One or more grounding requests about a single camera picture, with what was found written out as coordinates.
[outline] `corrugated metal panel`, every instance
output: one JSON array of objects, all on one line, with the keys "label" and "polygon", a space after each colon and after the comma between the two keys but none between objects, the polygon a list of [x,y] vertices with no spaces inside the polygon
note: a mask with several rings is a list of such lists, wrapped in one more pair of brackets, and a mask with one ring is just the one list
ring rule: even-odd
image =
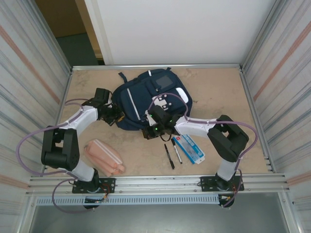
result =
[{"label": "corrugated metal panel", "polygon": [[[21,211],[30,174],[15,158],[19,140],[55,124],[70,68],[32,1],[0,2],[0,231],[10,232]],[[42,135],[21,148],[40,171]]]},{"label": "corrugated metal panel", "polygon": [[288,178],[311,226],[311,1],[287,1],[250,63],[246,80],[277,172]]}]

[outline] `white wall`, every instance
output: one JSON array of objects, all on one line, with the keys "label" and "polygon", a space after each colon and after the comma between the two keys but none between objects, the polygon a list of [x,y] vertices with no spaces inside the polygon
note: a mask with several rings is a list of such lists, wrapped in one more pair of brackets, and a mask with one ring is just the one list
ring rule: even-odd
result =
[{"label": "white wall", "polygon": [[240,63],[275,0],[86,0],[107,65]]}]

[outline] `black mounting plate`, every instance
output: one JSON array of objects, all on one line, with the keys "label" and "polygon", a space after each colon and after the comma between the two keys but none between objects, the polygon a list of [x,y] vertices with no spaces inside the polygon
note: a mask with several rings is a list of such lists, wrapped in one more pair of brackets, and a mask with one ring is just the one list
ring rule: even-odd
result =
[{"label": "black mounting plate", "polygon": [[[114,193],[115,192],[115,187],[116,187],[116,178],[99,178],[100,183],[104,183],[106,185],[109,186],[109,191],[107,190],[107,186],[106,185],[102,185],[104,190],[107,193]],[[103,191],[103,189],[100,187],[98,188],[95,192],[89,192],[87,190],[81,190],[78,186],[77,186],[77,182],[74,181],[73,182],[73,186],[72,186],[72,193],[105,193]]]},{"label": "black mounting plate", "polygon": [[[215,176],[200,177],[199,186],[201,187],[202,192],[219,192],[220,190],[217,188],[217,186],[208,185],[209,183],[214,183],[214,181],[215,181]],[[232,189],[233,186],[238,188],[239,182],[240,182],[240,176],[234,176],[231,182],[232,182],[232,185],[229,187],[228,190],[226,190],[226,192],[233,192],[233,189]],[[243,191],[243,190],[244,190],[244,184],[242,181],[239,191]]]}]

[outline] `backpack strap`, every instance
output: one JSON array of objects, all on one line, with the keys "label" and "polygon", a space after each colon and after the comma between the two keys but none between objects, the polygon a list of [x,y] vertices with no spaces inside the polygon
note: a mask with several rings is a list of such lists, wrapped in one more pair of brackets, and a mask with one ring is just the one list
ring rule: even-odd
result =
[{"label": "backpack strap", "polygon": [[124,83],[127,83],[127,79],[126,79],[126,76],[120,72],[119,75],[121,76],[121,78],[123,79]]}]

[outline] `metal bracket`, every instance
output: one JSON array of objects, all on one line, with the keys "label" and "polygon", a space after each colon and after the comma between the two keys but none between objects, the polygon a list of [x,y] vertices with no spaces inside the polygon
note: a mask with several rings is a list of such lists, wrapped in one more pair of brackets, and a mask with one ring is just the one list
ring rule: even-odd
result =
[{"label": "metal bracket", "polygon": [[[229,187],[226,192],[233,192],[233,187],[238,187],[240,182],[240,176],[234,176],[232,178],[231,186]],[[219,191],[218,187],[216,185],[213,185],[212,183],[215,183],[215,176],[202,176],[200,177],[199,186],[202,189],[202,192],[217,192]],[[241,187],[239,191],[244,191],[244,184],[241,183]]]},{"label": "metal bracket", "polygon": [[72,193],[89,193],[89,194],[96,194],[96,193],[114,193],[115,192],[115,184],[116,178],[99,178],[100,187],[95,192],[89,192],[84,189],[80,189],[77,186],[77,182],[73,183]]}]

